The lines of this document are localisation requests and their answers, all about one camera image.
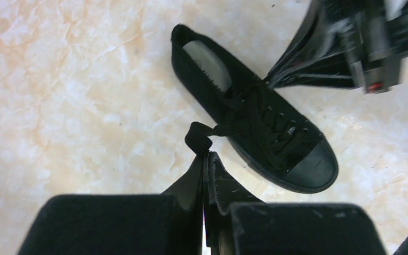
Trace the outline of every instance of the white insole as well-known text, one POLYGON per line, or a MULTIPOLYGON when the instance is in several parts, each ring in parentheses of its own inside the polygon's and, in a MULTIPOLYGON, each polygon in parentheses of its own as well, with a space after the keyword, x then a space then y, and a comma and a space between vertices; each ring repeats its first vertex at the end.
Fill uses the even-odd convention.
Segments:
POLYGON ((229 89, 232 82, 227 67, 204 43, 191 41, 183 49, 222 92, 229 89))

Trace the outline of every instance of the scratch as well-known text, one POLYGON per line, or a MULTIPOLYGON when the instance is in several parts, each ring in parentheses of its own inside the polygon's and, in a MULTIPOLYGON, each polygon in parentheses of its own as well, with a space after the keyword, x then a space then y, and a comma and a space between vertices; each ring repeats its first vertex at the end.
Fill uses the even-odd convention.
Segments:
POLYGON ((317 215, 319 218, 323 219, 323 214, 319 213, 317 210, 312 210, 312 211, 313 211, 313 213, 314 213, 315 215, 317 215))
POLYGON ((262 214, 262 215, 268 215, 268 213, 267 213, 266 211, 262 211, 262 210, 260 210, 260 209, 256 209, 254 206, 251 206, 250 208, 251 208, 251 210, 253 210, 253 211, 257 212, 257 213, 260 213, 260 214, 262 214))
POLYGON ((339 213, 335 214, 335 217, 336 218, 345 218, 346 214, 344 212, 339 212, 339 213))

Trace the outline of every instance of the black sneaker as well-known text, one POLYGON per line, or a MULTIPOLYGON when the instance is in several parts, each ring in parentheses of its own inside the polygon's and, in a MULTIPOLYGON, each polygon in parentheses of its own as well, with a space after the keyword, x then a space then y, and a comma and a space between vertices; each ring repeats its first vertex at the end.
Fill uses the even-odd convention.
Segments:
POLYGON ((228 136, 256 172, 291 191, 317 193, 337 178, 333 151, 318 128, 210 38, 177 25, 172 32, 177 77, 218 124, 193 122, 185 138, 198 155, 208 136, 228 136))

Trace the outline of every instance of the black shoelace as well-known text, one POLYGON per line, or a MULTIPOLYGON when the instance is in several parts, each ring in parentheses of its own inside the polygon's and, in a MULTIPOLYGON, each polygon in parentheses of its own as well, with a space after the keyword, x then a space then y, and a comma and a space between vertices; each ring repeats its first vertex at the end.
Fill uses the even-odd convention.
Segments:
POLYGON ((198 156, 204 157, 212 146, 210 136, 234 137, 251 132, 262 152, 274 168, 283 168, 283 158, 301 143, 307 129, 296 130, 294 121, 286 121, 284 114, 276 114, 271 107, 265 106, 265 91, 259 82, 249 86, 244 93, 243 111, 247 117, 239 121, 228 118, 228 124, 216 125, 214 128, 199 122, 193 122, 185 136, 185 143, 198 156))

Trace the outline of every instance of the beige marble surface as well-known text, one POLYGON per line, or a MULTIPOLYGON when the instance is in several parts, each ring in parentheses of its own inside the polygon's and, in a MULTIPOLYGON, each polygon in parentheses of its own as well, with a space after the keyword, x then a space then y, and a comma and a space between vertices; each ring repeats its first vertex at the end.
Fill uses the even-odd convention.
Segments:
MULTIPOLYGON (((189 124, 213 122, 173 74, 173 26, 215 38, 262 76, 307 4, 0 0, 0 254, 16 253, 49 197, 157 193, 186 171, 189 124)), ((340 175, 330 189, 292 193, 247 168, 225 139, 214 139, 213 150, 266 201, 361 205, 392 253, 408 235, 408 61, 404 84, 382 95, 278 92, 332 144, 340 175)))

